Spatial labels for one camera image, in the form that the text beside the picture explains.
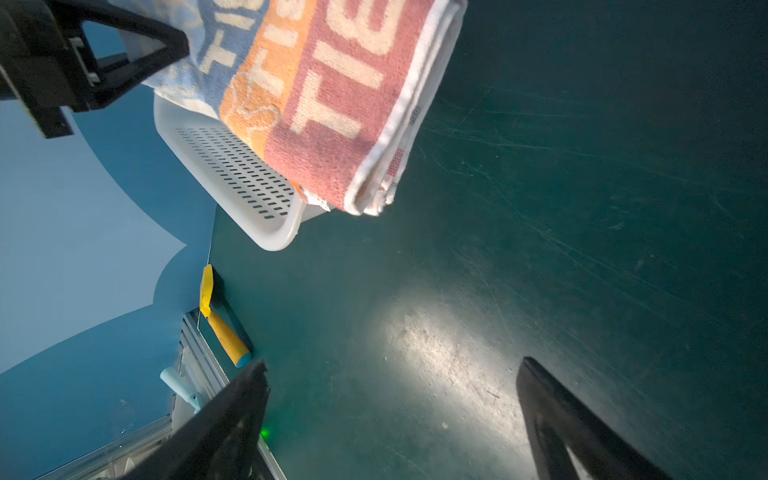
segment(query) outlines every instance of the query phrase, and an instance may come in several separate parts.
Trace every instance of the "folded towel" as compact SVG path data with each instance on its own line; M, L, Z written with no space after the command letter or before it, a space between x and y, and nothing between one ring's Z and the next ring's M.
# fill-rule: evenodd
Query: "folded towel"
M190 56L145 83L222 120L310 203L392 203L466 0L110 0L173 25ZM157 48L124 35L128 54Z

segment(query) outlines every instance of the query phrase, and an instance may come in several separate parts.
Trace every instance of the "laundry basket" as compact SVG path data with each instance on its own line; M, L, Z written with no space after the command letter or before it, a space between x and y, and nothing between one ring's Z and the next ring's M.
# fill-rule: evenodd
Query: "laundry basket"
M302 202L283 175L215 118L155 95L154 125L181 163L259 247L282 250L301 222L325 211Z

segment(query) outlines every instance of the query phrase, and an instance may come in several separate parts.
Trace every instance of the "brush head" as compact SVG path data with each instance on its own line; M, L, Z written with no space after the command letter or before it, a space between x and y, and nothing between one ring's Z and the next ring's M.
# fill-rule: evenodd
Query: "brush head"
M214 268L208 264L203 268L203 280L200 282L200 313L210 316L210 297L214 294Z

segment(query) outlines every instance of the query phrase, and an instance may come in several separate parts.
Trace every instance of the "table surface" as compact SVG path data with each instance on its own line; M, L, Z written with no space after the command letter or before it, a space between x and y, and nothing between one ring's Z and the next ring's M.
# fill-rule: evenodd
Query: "table surface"
M470 0L381 217L324 214L271 253L218 212L211 263L269 367L288 478L534 478L523 356L674 478L760 477L768 109L745 5Z

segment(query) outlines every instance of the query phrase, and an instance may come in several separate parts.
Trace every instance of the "blue wall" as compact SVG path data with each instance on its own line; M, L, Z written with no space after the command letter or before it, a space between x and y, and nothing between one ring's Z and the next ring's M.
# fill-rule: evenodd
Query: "blue wall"
M215 203L157 135L150 89L74 119L43 140L0 104L0 478L170 412L158 376L210 247Z

